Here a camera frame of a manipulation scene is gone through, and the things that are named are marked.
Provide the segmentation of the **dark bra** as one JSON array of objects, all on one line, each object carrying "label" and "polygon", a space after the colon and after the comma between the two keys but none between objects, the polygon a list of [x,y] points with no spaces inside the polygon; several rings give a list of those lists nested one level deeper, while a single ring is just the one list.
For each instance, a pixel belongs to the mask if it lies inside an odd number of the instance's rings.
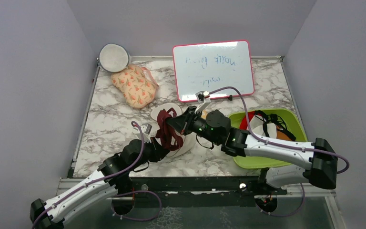
[{"label": "dark bra", "polygon": [[159,126],[159,130],[156,132],[156,138],[159,138],[161,141],[161,145],[169,149],[170,151],[179,150],[183,146],[183,138],[177,135],[176,131],[173,127],[169,126],[166,123],[167,118],[176,117],[177,113],[174,108],[170,108],[169,110],[162,109],[156,118],[157,124]]}]

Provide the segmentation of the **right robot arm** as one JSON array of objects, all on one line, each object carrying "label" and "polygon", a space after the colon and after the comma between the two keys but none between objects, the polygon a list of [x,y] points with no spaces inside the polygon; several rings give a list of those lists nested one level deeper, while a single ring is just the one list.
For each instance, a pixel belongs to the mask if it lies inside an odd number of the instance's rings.
[{"label": "right robot arm", "polygon": [[336,154],[327,140],[293,142],[250,133],[231,126],[231,120],[215,110],[206,119],[190,106],[183,114],[166,118],[165,122],[182,135],[191,133],[205,138],[230,156],[257,156],[287,162],[284,167],[269,168],[257,179],[256,189],[268,194],[274,188],[290,184],[310,183],[322,189],[335,189]]}]

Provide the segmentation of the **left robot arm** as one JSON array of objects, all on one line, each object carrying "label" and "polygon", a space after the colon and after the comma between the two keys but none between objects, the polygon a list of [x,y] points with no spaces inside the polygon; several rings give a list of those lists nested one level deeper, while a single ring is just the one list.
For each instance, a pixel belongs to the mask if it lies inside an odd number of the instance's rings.
[{"label": "left robot arm", "polygon": [[149,142],[132,140],[123,150],[107,158],[86,179],[49,200],[37,199],[30,207],[34,229],[62,229],[67,220],[104,198],[134,196],[129,173],[146,162],[159,162],[169,154],[155,138]]}]

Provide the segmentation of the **white bra with black straps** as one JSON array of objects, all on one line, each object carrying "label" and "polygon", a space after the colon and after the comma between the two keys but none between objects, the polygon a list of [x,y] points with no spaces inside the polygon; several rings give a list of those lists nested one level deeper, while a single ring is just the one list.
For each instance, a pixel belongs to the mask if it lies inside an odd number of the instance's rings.
[{"label": "white bra with black straps", "polygon": [[268,136],[270,138],[285,139],[284,133],[281,132],[279,126],[268,122],[260,115],[254,115],[250,120],[250,128],[254,134]]}]

